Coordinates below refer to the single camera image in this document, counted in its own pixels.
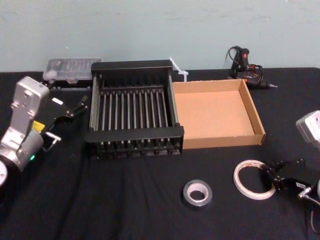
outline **black metal rack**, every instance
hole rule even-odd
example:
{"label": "black metal rack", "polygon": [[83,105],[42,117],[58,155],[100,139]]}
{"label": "black metal rack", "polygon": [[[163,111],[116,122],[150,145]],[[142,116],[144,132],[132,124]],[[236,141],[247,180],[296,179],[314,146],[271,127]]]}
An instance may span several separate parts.
{"label": "black metal rack", "polygon": [[180,154],[180,126],[169,60],[96,62],[89,131],[92,154],[109,157]]}

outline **clear tape roll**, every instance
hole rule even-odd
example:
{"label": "clear tape roll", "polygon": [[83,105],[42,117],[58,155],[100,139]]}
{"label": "clear tape roll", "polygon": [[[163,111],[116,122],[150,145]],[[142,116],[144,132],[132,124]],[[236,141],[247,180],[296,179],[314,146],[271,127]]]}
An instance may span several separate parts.
{"label": "clear tape roll", "polygon": [[240,182],[239,172],[241,169],[246,168],[246,167],[256,167],[256,168],[262,169],[262,165],[264,165],[264,163],[261,161],[246,160],[246,161],[240,162],[234,170],[233,181],[234,181],[236,188],[240,191],[240,193],[242,193],[243,195],[245,195],[246,197],[248,197],[250,199],[265,200],[265,199],[270,198],[276,192],[276,188],[273,184],[272,184],[272,187],[269,191],[264,192],[264,193],[256,193],[256,192],[250,191],[247,188],[245,188],[245,186],[243,186],[243,184]]}

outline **clear plastic case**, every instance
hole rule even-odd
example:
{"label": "clear plastic case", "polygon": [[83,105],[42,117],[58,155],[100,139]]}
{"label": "clear plastic case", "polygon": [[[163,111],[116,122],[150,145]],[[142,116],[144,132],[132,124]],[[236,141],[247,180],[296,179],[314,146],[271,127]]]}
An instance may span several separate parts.
{"label": "clear plastic case", "polygon": [[67,81],[77,84],[78,81],[92,80],[91,64],[101,62],[101,58],[53,58],[50,59],[43,73],[45,81]]}

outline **black tablecloth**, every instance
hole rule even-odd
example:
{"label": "black tablecloth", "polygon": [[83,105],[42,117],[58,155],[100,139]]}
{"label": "black tablecloth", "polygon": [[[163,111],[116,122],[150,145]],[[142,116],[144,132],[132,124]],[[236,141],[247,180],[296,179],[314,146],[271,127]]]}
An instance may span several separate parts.
{"label": "black tablecloth", "polygon": [[[24,76],[42,79],[41,72],[0,73],[1,136],[10,121],[15,83]],[[188,79],[226,76],[226,70],[191,70]],[[182,78],[174,76],[175,81]],[[0,215],[1,239],[315,239],[311,206],[298,201],[296,191],[258,201],[242,195],[233,183],[235,167],[248,159],[304,158],[308,167],[320,170],[320,153],[304,142],[295,126],[296,120],[320,109],[320,70],[265,69],[265,78],[278,88],[250,91],[266,132],[260,146],[90,161],[84,148],[88,114],[57,126],[62,141],[28,165],[9,212]],[[52,93],[70,106],[83,94]],[[254,191],[265,189],[256,169],[244,169],[240,178]],[[193,179],[211,186],[207,210],[193,211],[181,200],[182,188]],[[320,229],[318,217],[315,226]]]}

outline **open cardboard tray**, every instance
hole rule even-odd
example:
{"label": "open cardboard tray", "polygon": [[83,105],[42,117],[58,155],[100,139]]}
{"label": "open cardboard tray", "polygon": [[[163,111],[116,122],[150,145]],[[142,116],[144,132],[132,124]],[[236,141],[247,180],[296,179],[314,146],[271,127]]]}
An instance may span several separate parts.
{"label": "open cardboard tray", "polygon": [[183,149],[260,145],[265,130],[244,80],[174,82]]}

